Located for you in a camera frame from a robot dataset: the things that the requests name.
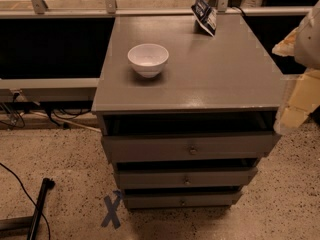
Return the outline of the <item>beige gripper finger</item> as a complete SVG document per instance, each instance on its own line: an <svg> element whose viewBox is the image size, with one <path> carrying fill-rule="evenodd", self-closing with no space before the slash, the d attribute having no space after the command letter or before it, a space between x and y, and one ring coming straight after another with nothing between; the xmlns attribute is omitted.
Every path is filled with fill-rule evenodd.
<svg viewBox="0 0 320 240"><path fill-rule="evenodd" d="M290 77L286 84L274 130L288 134L299 128L320 106L320 70L308 68L303 74Z"/></svg>
<svg viewBox="0 0 320 240"><path fill-rule="evenodd" d="M282 41L272 48L272 53L278 56L294 56L297 28L293 29Z"/></svg>

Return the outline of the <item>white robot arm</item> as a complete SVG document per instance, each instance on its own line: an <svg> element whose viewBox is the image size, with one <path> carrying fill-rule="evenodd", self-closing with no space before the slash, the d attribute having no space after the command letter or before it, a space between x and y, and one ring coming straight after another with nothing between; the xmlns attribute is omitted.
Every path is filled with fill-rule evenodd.
<svg viewBox="0 0 320 240"><path fill-rule="evenodd" d="M320 1L298 27L273 47L272 53L292 56L306 67L304 73L287 82L283 103L276 114L274 130L286 135L299 128L320 106Z"/></svg>

